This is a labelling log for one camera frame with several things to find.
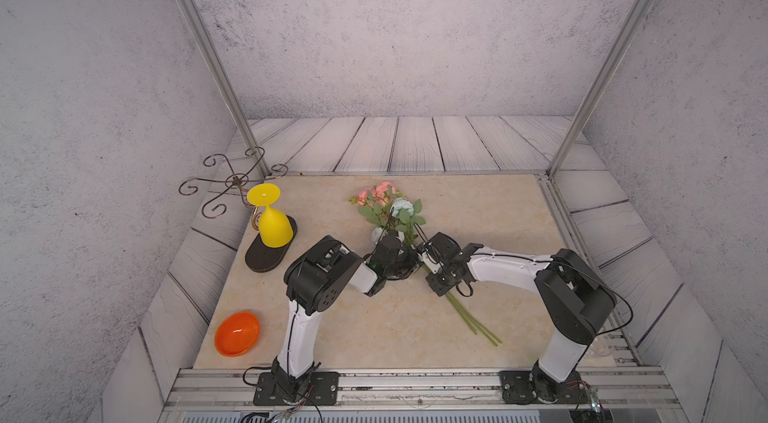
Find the artificial flower bouquet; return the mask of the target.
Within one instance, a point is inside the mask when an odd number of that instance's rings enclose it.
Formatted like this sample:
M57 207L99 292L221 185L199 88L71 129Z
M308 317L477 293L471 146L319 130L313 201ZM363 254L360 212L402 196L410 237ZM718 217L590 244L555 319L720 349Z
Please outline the artificial flower bouquet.
M420 225L426 220L420 216L421 200L415 203L406 199L403 193L388 181L378 186L363 189L357 196L349 199L350 204L358 206L358 212L374 225L373 241L377 244L387 231L395 231L404 238L406 244L415 248L417 237L426 242L426 236ZM447 301L467 324L474 334L482 334L488 341L499 346L501 340L485 325L477 320L452 293L447 293Z

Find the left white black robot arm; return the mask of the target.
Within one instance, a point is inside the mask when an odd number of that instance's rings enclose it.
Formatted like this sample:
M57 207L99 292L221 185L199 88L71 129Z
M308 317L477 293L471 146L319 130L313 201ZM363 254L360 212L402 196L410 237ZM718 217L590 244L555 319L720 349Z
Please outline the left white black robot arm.
M373 297L386 283L409 278L420 265L416 249L393 234L385 234L366 257L330 235L302 254L284 275L289 318L271 369L279 384L297 392L309 379L316 368L314 347L322 314L347 286Z

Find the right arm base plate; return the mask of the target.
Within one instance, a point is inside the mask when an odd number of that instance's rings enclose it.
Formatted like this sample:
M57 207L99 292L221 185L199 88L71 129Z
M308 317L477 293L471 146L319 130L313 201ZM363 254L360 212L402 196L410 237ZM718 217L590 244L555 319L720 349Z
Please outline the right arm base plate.
M588 390L578 371L573 370L563 382L557 382L543 371L500 371L501 397L506 404L586 404Z

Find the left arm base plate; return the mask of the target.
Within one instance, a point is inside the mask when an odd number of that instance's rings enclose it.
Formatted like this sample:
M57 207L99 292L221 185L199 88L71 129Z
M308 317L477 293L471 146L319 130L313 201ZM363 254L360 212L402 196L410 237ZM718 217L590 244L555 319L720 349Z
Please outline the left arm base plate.
M338 399L340 374L311 371L298 379L278 372L262 373L256 383L253 404L278 406L305 401L310 405L334 406Z

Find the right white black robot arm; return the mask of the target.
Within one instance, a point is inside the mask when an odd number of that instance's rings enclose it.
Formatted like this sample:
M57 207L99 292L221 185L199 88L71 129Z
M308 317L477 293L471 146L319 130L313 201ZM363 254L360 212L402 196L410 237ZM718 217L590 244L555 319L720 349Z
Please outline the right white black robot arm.
M427 282L439 296L464 283L499 283L536 293L554 325L543 355L531 371L538 394L564 386L597 338L619 295L579 254L561 249L552 256L502 252L481 244L459 247L438 233L417 248L429 268Z

